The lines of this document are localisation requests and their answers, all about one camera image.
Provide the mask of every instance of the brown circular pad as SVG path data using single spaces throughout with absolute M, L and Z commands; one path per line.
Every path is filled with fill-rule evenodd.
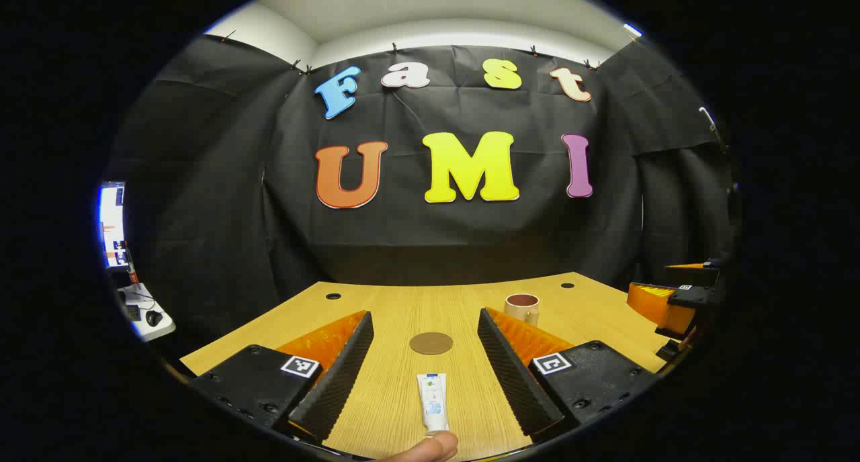
M 454 346 L 454 340 L 448 334 L 421 333 L 409 341 L 409 348 L 422 355 L 439 355 Z

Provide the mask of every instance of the white wall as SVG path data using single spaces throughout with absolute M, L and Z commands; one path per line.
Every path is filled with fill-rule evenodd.
M 299 67 L 308 62 L 316 40 L 271 9 L 258 3 L 250 3 L 217 22 L 206 34 L 225 37 L 233 32 L 231 40 L 238 40 L 269 52 L 289 63 L 301 59 Z
M 489 19 L 428 19 L 365 30 L 320 44 L 308 64 L 316 68 L 346 58 L 390 51 L 393 42 L 398 49 L 458 45 L 529 51 L 534 45 L 538 52 L 578 63 L 589 59 L 591 64 L 603 62 L 614 53 L 568 34 L 525 24 Z

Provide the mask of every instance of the white ceiling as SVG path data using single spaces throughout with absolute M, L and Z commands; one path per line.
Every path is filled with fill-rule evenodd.
M 617 51 L 630 42 L 615 18 L 590 0 L 258 0 L 317 43 L 407 21 L 496 19 L 555 30 Z

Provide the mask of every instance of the toothpaste tube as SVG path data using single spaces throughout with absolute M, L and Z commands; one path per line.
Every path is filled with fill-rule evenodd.
M 418 392 L 421 394 L 421 412 L 427 434 L 449 430 L 448 406 L 445 401 L 445 374 L 427 373 L 418 375 Z

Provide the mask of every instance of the black fabric curtain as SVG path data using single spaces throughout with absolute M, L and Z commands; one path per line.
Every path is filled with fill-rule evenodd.
M 482 63 L 517 65 L 492 89 Z M 430 85 L 384 89 L 391 64 L 421 62 Z M 323 117 L 314 89 L 360 68 L 355 104 Z M 550 71 L 583 77 L 574 101 Z M 141 279 L 190 351 L 317 281 L 446 285 L 578 271 L 620 289 L 730 241 L 728 163 L 682 74 L 645 42 L 599 69 L 498 47 L 379 52 L 300 74 L 241 43 L 204 36 L 128 112 L 105 179 L 125 180 Z M 429 204 L 433 132 L 470 154 L 485 132 L 513 135 L 516 201 Z M 563 134 L 589 140 L 593 195 L 569 198 Z M 341 186 L 360 183 L 359 144 L 385 141 L 377 195 L 336 210 L 316 198 L 314 153 L 347 146 Z

